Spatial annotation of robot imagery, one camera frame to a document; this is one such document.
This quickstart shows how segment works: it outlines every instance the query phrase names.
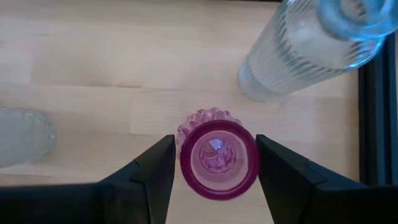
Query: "pink textured glass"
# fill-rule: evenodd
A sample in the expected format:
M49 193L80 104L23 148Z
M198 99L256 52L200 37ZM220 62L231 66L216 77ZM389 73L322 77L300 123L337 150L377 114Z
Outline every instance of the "pink textured glass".
M182 174L198 194L229 200L247 191L258 173L251 134L228 111L199 110L178 127Z

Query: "pink glass rim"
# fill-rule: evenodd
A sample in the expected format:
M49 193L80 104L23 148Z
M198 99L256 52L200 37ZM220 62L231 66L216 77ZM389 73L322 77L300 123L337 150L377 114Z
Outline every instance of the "pink glass rim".
M240 184L229 190L213 190L201 184L194 176L191 168L191 153L195 143L210 131L223 130L237 135L246 146L248 154L248 172ZM230 200L245 193L256 180L259 170L257 145L249 131L232 121L214 120L201 124L186 138L180 155L182 174L188 185L201 196L212 200Z

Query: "clear glass bottle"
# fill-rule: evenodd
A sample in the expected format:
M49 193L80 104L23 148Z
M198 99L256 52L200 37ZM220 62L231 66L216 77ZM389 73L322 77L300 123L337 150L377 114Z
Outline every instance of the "clear glass bottle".
M284 0L238 70L241 90L273 101L371 60L397 27L395 0Z

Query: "light wood surface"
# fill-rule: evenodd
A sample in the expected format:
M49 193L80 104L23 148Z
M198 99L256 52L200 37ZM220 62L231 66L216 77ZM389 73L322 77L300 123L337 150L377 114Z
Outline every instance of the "light wood surface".
M58 130L43 159L0 169L1 185L91 182L115 172L199 108L358 179L355 74L273 104L250 101L238 65L276 3L0 0L0 106L45 111ZM213 202L176 162L167 223L272 223L257 181Z

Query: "wooden table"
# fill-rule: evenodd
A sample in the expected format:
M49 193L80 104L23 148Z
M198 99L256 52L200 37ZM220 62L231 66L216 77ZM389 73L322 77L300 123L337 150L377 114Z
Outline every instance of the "wooden table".
M91 182L115 172L199 108L358 179L356 75L277 103L243 96L236 71L277 3L0 0L0 106L45 111L57 146L0 169L1 185ZM257 181L213 202L176 162L168 223L272 223Z

